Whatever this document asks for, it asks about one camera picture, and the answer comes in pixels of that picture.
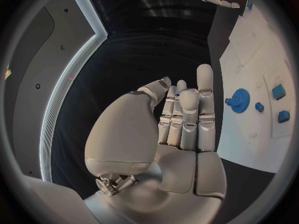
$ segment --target white light strip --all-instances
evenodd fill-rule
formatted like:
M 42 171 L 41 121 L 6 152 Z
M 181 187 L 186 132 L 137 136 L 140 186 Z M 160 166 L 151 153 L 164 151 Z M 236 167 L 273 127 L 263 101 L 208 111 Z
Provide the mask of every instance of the white light strip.
M 101 42 L 96 35 L 91 37 L 76 53 L 69 64 L 61 74 L 57 84 L 55 85 L 42 122 L 39 144 L 39 162 L 40 171 L 43 181 L 52 182 L 51 176 L 51 146 L 56 120 L 64 101 L 64 98 L 69 91 L 73 81 L 92 56 L 99 48 Z

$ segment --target blue cube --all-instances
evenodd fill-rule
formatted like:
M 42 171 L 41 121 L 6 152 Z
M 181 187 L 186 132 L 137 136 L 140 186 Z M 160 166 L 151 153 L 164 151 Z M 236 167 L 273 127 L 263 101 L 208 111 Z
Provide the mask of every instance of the blue cube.
M 279 84 L 278 86 L 272 89 L 272 94 L 275 100 L 279 100 L 286 95 L 286 92 L 282 84 Z
M 280 111 L 278 115 L 278 123 L 286 122 L 290 119 L 290 113 L 288 111 Z

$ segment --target white panel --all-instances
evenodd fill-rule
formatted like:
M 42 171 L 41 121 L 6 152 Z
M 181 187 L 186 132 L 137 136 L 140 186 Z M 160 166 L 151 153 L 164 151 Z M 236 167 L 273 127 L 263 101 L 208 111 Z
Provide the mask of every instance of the white panel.
M 250 93 L 251 100 L 247 110 L 241 114 L 233 112 L 231 107 L 224 104 L 217 153 L 221 158 L 234 163 L 276 173 L 291 140 L 291 136 L 281 136 L 293 133 L 296 112 L 295 88 L 284 48 L 257 7 L 253 6 L 252 10 L 246 10 L 243 18 L 240 20 L 245 28 L 249 25 L 259 26 L 265 41 L 245 67 L 240 64 L 231 43 L 220 58 L 224 99 L 231 98 L 237 89 L 244 88 Z M 234 31 L 234 39 L 236 34 L 242 36 L 242 30 L 245 32 L 245 29 Z M 269 79 L 270 86 L 273 86 L 270 80 L 275 75 L 272 72 L 279 73 L 279 80 L 286 86 L 289 97 L 293 97 L 286 99 L 285 96 L 279 100 L 281 104 L 275 108 L 273 114 L 270 101 L 273 87 L 267 87 L 264 79 L 265 75 L 266 79 Z M 263 113 L 255 110 L 257 102 L 265 106 Z M 278 120 L 279 109 L 291 110 L 291 120 L 286 123 L 277 122 L 274 131 L 276 135 L 273 136 L 276 138 L 272 138 L 272 119 L 275 119 L 275 122 Z

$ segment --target blue gear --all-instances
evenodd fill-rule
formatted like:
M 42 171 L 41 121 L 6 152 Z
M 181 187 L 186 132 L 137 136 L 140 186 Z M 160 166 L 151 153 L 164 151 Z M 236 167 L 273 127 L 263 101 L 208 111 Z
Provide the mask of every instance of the blue gear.
M 243 113 L 249 103 L 250 103 L 250 95 L 248 93 L 248 91 L 246 91 L 245 89 L 238 89 L 233 97 L 231 98 L 231 100 L 229 100 L 229 102 L 226 102 L 227 105 L 230 105 L 233 112 L 236 113 Z

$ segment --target led light strip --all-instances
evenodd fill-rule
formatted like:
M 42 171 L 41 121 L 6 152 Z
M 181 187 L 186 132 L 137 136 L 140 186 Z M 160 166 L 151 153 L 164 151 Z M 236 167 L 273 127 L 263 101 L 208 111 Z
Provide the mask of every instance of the led light strip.
M 92 54 L 101 45 L 100 41 L 94 35 L 90 38 L 73 59 L 69 62 L 62 75 L 60 76 L 48 102 L 42 128 L 40 134 L 39 144 L 39 162 L 40 171 L 43 181 L 52 182 L 51 175 L 51 147 L 56 120 L 64 101 L 66 94 L 68 93 L 73 81 L 92 56 Z

